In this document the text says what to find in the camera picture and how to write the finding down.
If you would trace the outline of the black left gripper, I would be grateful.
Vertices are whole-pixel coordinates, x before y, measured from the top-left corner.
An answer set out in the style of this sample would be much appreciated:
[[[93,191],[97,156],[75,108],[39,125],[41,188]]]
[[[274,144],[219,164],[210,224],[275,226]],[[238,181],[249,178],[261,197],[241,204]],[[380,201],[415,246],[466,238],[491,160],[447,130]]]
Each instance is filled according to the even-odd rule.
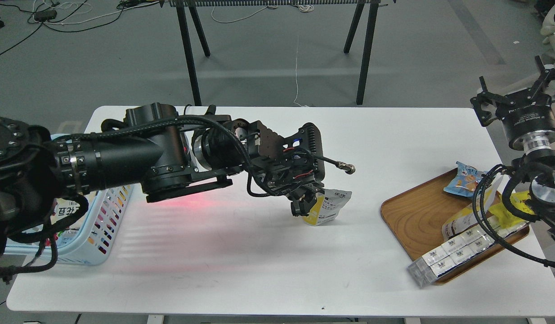
[[[251,160],[247,192],[252,197],[285,196],[293,216],[308,216],[315,197],[325,194],[324,164],[351,175],[354,165],[323,155],[321,133],[308,122],[290,137],[282,137],[261,121],[247,125],[246,149]]]

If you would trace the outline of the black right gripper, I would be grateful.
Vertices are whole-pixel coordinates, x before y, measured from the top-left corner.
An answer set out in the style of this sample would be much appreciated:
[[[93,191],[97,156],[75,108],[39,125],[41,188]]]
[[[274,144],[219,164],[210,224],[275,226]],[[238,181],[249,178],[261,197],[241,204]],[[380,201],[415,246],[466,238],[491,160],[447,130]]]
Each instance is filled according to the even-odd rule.
[[[488,91],[483,76],[479,77],[481,90],[470,99],[480,125],[487,127],[499,119],[508,146],[514,150],[524,150],[525,138],[530,137],[530,133],[546,137],[550,144],[555,142],[555,115],[551,109],[553,98],[545,94],[545,88],[555,81],[555,68],[545,68],[539,55],[535,57],[535,63],[539,77],[531,86],[531,95],[525,92],[510,94],[509,102],[514,105],[499,104],[501,96]]]

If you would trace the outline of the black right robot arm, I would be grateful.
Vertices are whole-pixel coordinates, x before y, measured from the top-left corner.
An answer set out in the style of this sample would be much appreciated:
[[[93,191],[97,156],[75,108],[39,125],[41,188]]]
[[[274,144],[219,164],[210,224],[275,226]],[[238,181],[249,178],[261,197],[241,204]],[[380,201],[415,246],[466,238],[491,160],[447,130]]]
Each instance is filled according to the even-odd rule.
[[[497,175],[510,177],[502,190],[501,202],[509,213],[528,223],[542,221],[549,226],[555,242],[555,67],[535,57],[539,77],[532,86],[501,95],[488,91],[483,76],[481,90],[471,98],[473,111],[482,127],[499,120],[510,149],[522,152],[510,166],[495,165],[477,185],[471,207],[479,226],[505,249],[555,269],[555,261],[546,260],[517,249],[502,238],[487,220],[483,194]]]

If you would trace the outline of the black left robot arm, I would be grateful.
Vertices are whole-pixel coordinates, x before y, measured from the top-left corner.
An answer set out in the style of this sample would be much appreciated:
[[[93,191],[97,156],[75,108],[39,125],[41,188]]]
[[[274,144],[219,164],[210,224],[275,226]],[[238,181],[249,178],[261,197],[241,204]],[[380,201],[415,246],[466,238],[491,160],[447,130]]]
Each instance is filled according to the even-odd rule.
[[[306,123],[282,137],[261,121],[216,114],[180,115],[168,104],[127,109],[99,133],[53,139],[43,126],[0,117],[0,279],[51,269],[55,234],[89,209],[86,194],[139,183],[148,203],[221,189],[246,172],[252,197],[284,196],[306,216],[324,194],[321,134]]]

